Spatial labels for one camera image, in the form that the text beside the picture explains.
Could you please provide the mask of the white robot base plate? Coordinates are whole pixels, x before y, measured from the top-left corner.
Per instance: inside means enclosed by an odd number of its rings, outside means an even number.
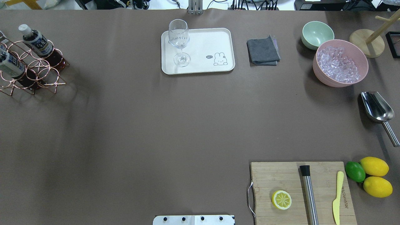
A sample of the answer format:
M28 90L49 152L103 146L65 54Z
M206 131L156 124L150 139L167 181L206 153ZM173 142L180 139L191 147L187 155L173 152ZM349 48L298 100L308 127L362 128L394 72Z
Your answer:
M235 225L234 215L159 215L153 225Z

